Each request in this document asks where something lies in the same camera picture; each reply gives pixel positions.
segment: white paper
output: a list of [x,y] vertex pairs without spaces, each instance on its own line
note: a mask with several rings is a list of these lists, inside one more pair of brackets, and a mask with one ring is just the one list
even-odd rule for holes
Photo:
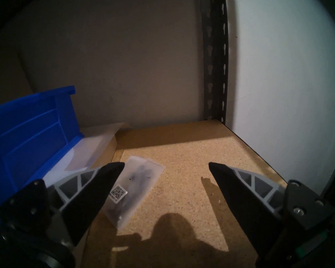
[[116,132],[124,126],[126,126],[125,123],[116,123],[81,129],[85,137],[44,176],[43,180],[46,186],[50,186],[72,173],[90,168],[103,153]]

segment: sticker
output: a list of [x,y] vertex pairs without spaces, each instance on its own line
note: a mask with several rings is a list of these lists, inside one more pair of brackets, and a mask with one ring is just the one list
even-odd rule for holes
[[117,204],[127,193],[128,192],[121,185],[118,184],[110,191],[109,197],[112,199],[113,202]]

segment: keyhole slot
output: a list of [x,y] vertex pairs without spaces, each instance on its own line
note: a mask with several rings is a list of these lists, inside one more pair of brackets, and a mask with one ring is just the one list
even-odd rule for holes
[[208,37],[211,37],[212,28],[210,26],[206,27]]
[[209,70],[209,75],[211,75],[211,74],[212,74],[213,66],[210,64],[210,65],[207,67],[207,69]]
[[210,82],[210,83],[207,85],[207,88],[209,89],[209,93],[212,92],[212,86],[213,86],[212,82]]
[[207,46],[207,51],[209,53],[209,56],[212,56],[212,50],[213,50],[213,47],[211,45],[208,45]]

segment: blue storage bin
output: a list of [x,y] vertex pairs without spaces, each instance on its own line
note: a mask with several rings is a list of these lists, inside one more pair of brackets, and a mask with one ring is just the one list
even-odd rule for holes
[[44,175],[82,138],[74,86],[0,105],[0,204]]

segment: black metal upright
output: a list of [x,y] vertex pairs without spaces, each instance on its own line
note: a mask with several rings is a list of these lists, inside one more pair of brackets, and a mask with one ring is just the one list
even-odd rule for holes
[[228,24],[226,0],[200,0],[204,46],[204,120],[226,123]]

